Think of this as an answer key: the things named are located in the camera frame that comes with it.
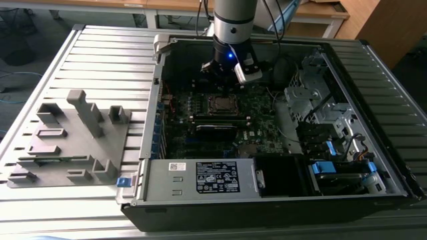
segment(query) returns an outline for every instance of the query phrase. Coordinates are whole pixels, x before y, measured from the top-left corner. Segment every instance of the wire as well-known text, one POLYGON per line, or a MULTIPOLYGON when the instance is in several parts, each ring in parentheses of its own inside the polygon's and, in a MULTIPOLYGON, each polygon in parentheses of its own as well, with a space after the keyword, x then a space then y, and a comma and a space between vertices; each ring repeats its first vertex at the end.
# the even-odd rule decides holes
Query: wire
POLYGON ((327 103, 327 101, 330 100, 330 98, 333 97, 333 93, 330 93, 326 98, 322 99, 321 103, 318 106, 315 106, 315 108, 307 113, 307 115, 305 116, 305 119, 302 120, 303 122, 306 122, 306 120, 309 119, 309 117, 315 114, 315 112, 318 112, 318 110, 322 108, 322 106, 327 103))
POLYGON ((190 18, 188 22, 186 23, 184 27, 190 24, 190 22, 194 20, 194 16, 190 18))
POLYGON ((266 10, 267 10, 268 15, 270 15, 270 20, 271 20, 272 27, 274 27, 275 38, 277 38, 277 40, 278 40, 278 50, 279 50, 279 52, 278 52, 278 57, 277 57, 277 60, 275 60, 275 61, 278 61, 279 56, 281 56, 281 52, 282 52, 282 46, 281 46, 281 39, 279 39, 278 27, 277 27, 277 23, 275 23, 275 18, 274 18, 274 15, 272 15, 272 11, 270 10, 270 7, 268 7, 268 5, 267 5, 266 0, 262 0, 262 3, 264 4, 266 10))
POLYGON ((277 128, 278 128, 279 133, 282 134, 282 136, 283 136, 287 140, 290 140, 290 141, 293 141, 293 142, 295 142, 295 143, 303 144, 302 141, 297 141, 297 140, 291 139, 291 138, 282 132, 282 130, 281 130, 279 127, 277 127, 277 128))
POLYGON ((196 20, 195 20, 195 35, 199 36, 199 30, 198 30, 198 27, 199 27, 199 16, 200 16, 200 9, 202 9, 202 0, 199 0, 200 3, 199 3, 199 10, 198 10, 198 17, 196 17, 196 20))
POLYGON ((282 36, 279 38, 279 41, 282 41, 285 35, 286 35, 286 17, 283 16, 283 12, 282 12, 282 7, 281 7, 281 4, 279 4, 279 1, 275 0, 275 4, 278 5, 278 8, 279 8, 279 11, 281 11, 281 16, 282 16, 282 26, 283 26, 283 29, 282 29, 282 36))
POLYGON ((14 74, 31 74, 31 75, 38 75, 39 77, 43 77, 43 75, 40 73, 31 72, 31 71, 8 72, 8 71, 4 71, 4 70, 0 70, 0 72, 7 73, 6 75, 0 76, 0 78, 4 78, 4 77, 11 76, 14 74))
POLYGON ((23 104, 26 102, 27 101, 4 101, 4 100, 0 100, 0 103, 6 103, 6 104, 23 104))
POLYGON ((210 0, 203 0, 203 5, 204 5, 204 13, 206 13, 207 21, 210 22, 211 19, 214 19, 214 17, 210 16, 210 12, 208 12, 210 0))
POLYGON ((343 161, 345 161, 346 158, 347 158, 347 154, 349 154, 349 151, 350 151, 350 147, 353 146, 353 141, 354 141, 354 139, 355 139, 358 136, 362 136, 362 134, 357 132, 357 133, 351 136, 351 138, 350 138, 350 141, 349 141, 349 143, 347 143, 347 147, 346 147, 345 154, 342 155, 342 160, 343 160, 343 161))
MULTIPOLYGON (((15 75, 15 74, 30 74, 30 75, 38 75, 39 77, 43 77, 43 75, 40 73, 31 72, 31 71, 10 72, 10 71, 0 70, 0 72, 7 73, 6 75, 0 76, 0 79, 7 77, 7 76, 15 75)), ((6 101, 6 100, 0 100, 0 103, 6 103, 6 104, 23 104, 26 102, 27 101, 6 101)))
POLYGON ((369 151, 370 151, 369 146, 365 144, 363 141, 361 141, 361 144, 362 144, 362 146, 365 147, 365 150, 363 150, 363 152, 361 153, 361 155, 357 157, 357 160, 358 160, 358 161, 362 161, 363 156, 365 156, 365 155, 369 153, 369 151))

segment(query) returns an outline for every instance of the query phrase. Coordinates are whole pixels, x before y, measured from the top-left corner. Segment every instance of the warning label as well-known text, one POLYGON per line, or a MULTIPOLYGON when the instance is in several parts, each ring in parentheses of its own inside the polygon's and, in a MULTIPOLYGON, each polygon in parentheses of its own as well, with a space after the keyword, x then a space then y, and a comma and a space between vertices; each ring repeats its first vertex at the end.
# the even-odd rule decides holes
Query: warning label
POLYGON ((238 163, 196 162, 196 191, 200 194, 239 193, 238 163))

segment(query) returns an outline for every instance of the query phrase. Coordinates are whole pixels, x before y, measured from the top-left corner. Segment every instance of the aluminum extrusion table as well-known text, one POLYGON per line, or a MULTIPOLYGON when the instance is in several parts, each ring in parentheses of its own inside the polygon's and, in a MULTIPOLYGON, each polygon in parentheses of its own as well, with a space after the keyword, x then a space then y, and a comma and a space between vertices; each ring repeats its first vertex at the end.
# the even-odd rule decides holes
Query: aluminum extrusion table
MULTIPOLYGON (((379 212, 353 223, 307 225, 289 228, 232 229, 198 232, 140 232, 116 204, 118 188, 72 186, 11 189, 8 173, 15 168, 19 151, 28 145, 39 120, 42 103, 72 108, 66 97, 70 89, 84 89, 88 102, 100 109, 122 105, 132 110, 131 126, 120 172, 135 172, 144 129, 148 93, 154 78, 154 38, 158 33, 192 35, 192 31, 76 25, 47 69, 0 144, 0 239, 55 236, 68 239, 208 239, 314 234, 325 239, 383 238, 385 234, 427 236, 427 202, 398 210, 379 212)), ((272 36, 256 35, 259 38, 272 36)), ((418 182, 427 188, 427 134, 419 118, 407 115, 418 109, 413 98, 386 69, 369 45, 354 40, 287 38, 327 41, 333 45, 377 117, 405 141, 401 154, 418 182)))

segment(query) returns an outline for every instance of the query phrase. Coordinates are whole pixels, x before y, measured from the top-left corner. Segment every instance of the blue connector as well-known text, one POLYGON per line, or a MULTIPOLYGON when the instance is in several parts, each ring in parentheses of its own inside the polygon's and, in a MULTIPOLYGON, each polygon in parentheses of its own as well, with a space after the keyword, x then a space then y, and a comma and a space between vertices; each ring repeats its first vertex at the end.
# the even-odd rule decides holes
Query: blue connector
POLYGON ((335 174, 335 166, 331 161, 318 161, 311 165, 314 174, 335 174))
POLYGON ((371 170, 371 173, 377 172, 377 166, 375 166, 375 163, 374 162, 369 162, 367 163, 367 166, 369 166, 369 169, 371 170))
POLYGON ((326 141, 326 145, 327 145, 327 147, 329 147, 329 151, 331 152, 331 155, 333 155, 333 156, 337 156, 337 151, 335 151, 333 142, 331 142, 331 141, 326 141))
POLYGON ((116 182, 118 188, 131 188, 132 187, 132 178, 119 177, 116 182))

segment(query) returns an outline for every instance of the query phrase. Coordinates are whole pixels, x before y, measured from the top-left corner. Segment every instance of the black cable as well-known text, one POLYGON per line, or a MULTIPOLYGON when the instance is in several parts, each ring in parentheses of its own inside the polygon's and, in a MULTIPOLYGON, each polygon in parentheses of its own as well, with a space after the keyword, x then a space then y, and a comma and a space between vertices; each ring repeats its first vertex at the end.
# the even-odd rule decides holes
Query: black cable
POLYGON ((272 23, 272 27, 274 27, 275 38, 278 40, 278 48, 279 48, 278 58, 279 58, 281 51, 282 51, 282 46, 281 46, 279 32, 278 32, 278 27, 277 27, 277 23, 275 23, 275 18, 274 18, 272 11, 270 10, 270 7, 267 5, 266 0, 262 0, 262 3, 264 4, 266 10, 267 10, 268 15, 270 15, 270 20, 271 20, 271 23, 272 23))
POLYGON ((286 17, 283 16, 283 12, 282 12, 282 7, 281 7, 281 4, 279 4, 279 0, 275 0, 275 4, 278 5, 278 8, 279 8, 279 11, 281 11, 281 17, 282 17, 282 26, 283 26, 283 29, 282 29, 282 36, 279 38, 279 41, 282 41, 285 35, 286 35, 286 17))
POLYGON ((264 8, 268 12, 268 15, 270 15, 270 20, 271 20, 271 23, 272 23, 272 27, 274 27, 274 33, 275 33, 275 39, 278 41, 278 56, 275 57, 275 60, 272 61, 272 68, 271 68, 271 75, 274 75, 274 72, 275 72, 275 66, 277 66, 277 63, 278 63, 278 60, 281 58, 281 54, 282 54, 282 46, 281 46, 281 39, 279 39, 279 32, 278 32, 278 27, 277 27, 277 23, 275 23, 275 18, 274 18, 274 15, 272 15, 272 11, 270 10, 270 7, 267 5, 267 2, 266 0, 262 0, 262 3, 264 5, 264 8))
POLYGON ((322 108, 322 106, 327 103, 327 101, 330 100, 330 98, 333 97, 333 93, 330 93, 326 98, 322 99, 322 101, 319 102, 319 105, 315 106, 315 108, 307 113, 307 115, 305 116, 305 119, 302 120, 303 122, 306 122, 306 120, 309 119, 309 117, 315 114, 315 112, 318 112, 318 110, 322 108))
POLYGON ((204 5, 206 18, 207 18, 207 21, 210 22, 211 20, 214 20, 214 17, 210 16, 210 11, 208 11, 210 0, 203 0, 203 5, 204 5))
POLYGON ((358 157, 355 158, 357 159, 357 161, 359 161, 359 160, 362 160, 362 156, 365 156, 367 153, 369 153, 369 151, 370 151, 370 148, 369 148, 369 146, 366 145, 366 143, 363 142, 363 140, 361 141, 361 145, 363 146, 363 151, 361 152, 361 154, 358 155, 358 157))
POLYGON ((347 158, 347 154, 349 154, 349 151, 350 151, 350 147, 353 146, 353 141, 354 141, 354 139, 355 139, 358 136, 362 136, 362 134, 357 132, 357 133, 351 136, 351 138, 350 138, 350 141, 349 141, 347 147, 346 147, 346 151, 345 151, 345 153, 343 153, 343 155, 342 155, 342 161, 345 161, 346 158, 347 158))
POLYGON ((190 18, 188 22, 186 23, 186 25, 183 27, 186 27, 190 24, 190 22, 194 20, 194 18, 195 18, 194 16, 190 18))
POLYGON ((196 21, 195 21, 195 35, 199 36, 199 30, 198 30, 198 27, 199 27, 199 16, 200 16, 200 9, 202 9, 202 0, 199 0, 200 3, 199 3, 199 10, 198 10, 198 17, 196 17, 196 21))

